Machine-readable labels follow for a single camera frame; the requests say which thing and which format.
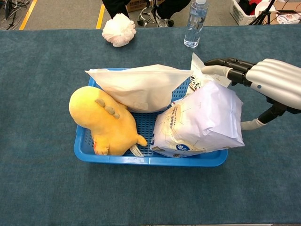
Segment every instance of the bottle cap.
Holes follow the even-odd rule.
[[[196,3],[197,4],[205,4],[206,3],[206,0],[196,0]]]

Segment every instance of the white robotic hand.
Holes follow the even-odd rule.
[[[241,123],[243,130],[256,129],[283,115],[285,111],[301,113],[301,68],[288,63],[265,59],[257,64],[227,58],[204,63],[204,74],[218,74],[249,86],[266,96],[273,106],[253,121]]]

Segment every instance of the blue plastic basket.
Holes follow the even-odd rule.
[[[181,84],[174,92],[172,101],[183,98],[186,94],[189,79]],[[90,78],[89,86],[98,87],[96,82]],[[160,113],[133,113],[136,120],[138,133],[145,137],[148,146],[139,146],[145,157],[135,157],[129,150],[123,156],[96,155],[93,150],[91,132],[81,126],[77,126],[74,144],[75,155],[82,161],[111,163],[111,164],[138,164],[138,165],[161,165],[161,166],[195,166],[215,167],[223,164],[228,155],[228,150],[219,150],[210,153],[198,154],[186,158],[169,158],[153,152],[150,149],[151,137],[157,115]]]

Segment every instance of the yellow floor line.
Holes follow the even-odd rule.
[[[100,29],[102,26],[104,9],[105,9],[104,4],[102,4],[102,6],[100,6],[100,12],[99,12],[99,16],[98,16],[96,29]]]
[[[28,12],[26,13],[26,16],[24,17],[24,20],[23,20],[23,22],[22,22],[22,24],[21,24],[21,26],[19,28],[20,31],[24,30],[24,28],[25,28],[25,26],[27,24],[27,21],[28,21],[30,15],[31,15],[31,13],[33,11],[33,8],[36,5],[36,3],[37,3],[37,0],[33,0],[32,1],[32,4],[30,5],[30,7],[28,9]]]

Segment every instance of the yellow plush toy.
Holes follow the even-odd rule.
[[[101,89],[85,86],[76,90],[69,112],[78,125],[91,130],[95,154],[123,155],[137,143],[147,145],[127,107]]]

